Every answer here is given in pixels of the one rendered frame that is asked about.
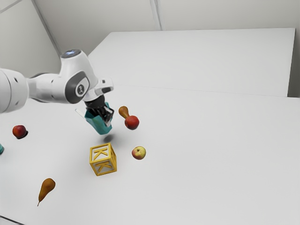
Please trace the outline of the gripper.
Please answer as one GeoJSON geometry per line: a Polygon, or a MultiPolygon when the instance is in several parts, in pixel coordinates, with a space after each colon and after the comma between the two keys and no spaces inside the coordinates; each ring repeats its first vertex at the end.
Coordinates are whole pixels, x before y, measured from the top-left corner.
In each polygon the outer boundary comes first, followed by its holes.
{"type": "Polygon", "coordinates": [[[86,110],[91,113],[92,116],[103,116],[104,123],[106,125],[111,124],[114,110],[106,106],[104,95],[91,101],[85,101],[84,103],[86,105],[86,110]]]}

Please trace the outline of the teal faceted mug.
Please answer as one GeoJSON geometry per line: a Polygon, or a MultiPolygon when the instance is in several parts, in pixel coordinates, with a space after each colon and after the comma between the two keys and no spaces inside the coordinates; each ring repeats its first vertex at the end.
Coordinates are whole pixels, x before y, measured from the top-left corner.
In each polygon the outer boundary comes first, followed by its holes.
{"type": "Polygon", "coordinates": [[[75,109],[75,111],[85,120],[87,121],[100,135],[106,135],[108,134],[111,129],[111,120],[110,118],[108,122],[105,122],[104,119],[101,118],[100,115],[94,116],[92,113],[90,113],[88,110],[86,110],[85,113],[81,112],[78,109],[75,109]]]}

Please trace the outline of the brown pear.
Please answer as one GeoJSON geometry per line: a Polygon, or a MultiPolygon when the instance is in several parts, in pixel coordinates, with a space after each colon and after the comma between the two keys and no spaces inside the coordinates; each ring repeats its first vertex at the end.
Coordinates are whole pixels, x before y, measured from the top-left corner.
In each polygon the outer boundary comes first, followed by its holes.
{"type": "Polygon", "coordinates": [[[124,119],[126,119],[127,117],[129,117],[129,111],[128,111],[128,108],[126,106],[121,106],[118,110],[119,112],[119,115],[121,117],[123,117],[124,119]]]}
{"type": "Polygon", "coordinates": [[[55,181],[51,178],[47,178],[43,181],[41,185],[41,189],[38,195],[38,204],[44,200],[44,198],[47,196],[48,193],[50,193],[55,188],[55,181]]]}

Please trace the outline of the red apple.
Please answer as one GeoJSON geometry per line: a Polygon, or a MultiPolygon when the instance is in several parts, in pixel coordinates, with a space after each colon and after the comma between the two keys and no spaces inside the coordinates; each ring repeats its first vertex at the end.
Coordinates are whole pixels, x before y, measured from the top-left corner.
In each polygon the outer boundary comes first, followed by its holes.
{"type": "Polygon", "coordinates": [[[27,130],[23,125],[16,125],[12,129],[12,133],[16,138],[20,139],[26,136],[27,130]]]}
{"type": "Polygon", "coordinates": [[[128,116],[125,119],[125,126],[130,130],[135,130],[139,126],[139,119],[136,116],[128,116]]]}

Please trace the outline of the yellow letter block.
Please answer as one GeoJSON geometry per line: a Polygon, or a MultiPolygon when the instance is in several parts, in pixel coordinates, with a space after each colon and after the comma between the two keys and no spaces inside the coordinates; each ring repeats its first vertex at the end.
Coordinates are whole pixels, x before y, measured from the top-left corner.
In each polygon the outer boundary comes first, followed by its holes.
{"type": "Polygon", "coordinates": [[[97,176],[116,172],[117,157],[111,143],[91,147],[89,163],[97,176]]]}

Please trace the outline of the yellow-red apple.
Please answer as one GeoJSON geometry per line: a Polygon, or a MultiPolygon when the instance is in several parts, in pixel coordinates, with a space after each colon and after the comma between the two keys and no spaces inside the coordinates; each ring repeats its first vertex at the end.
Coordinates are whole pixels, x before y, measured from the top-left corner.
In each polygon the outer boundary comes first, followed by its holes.
{"type": "Polygon", "coordinates": [[[132,156],[137,160],[142,160],[146,156],[146,149],[143,146],[137,146],[132,150],[132,156]]]}

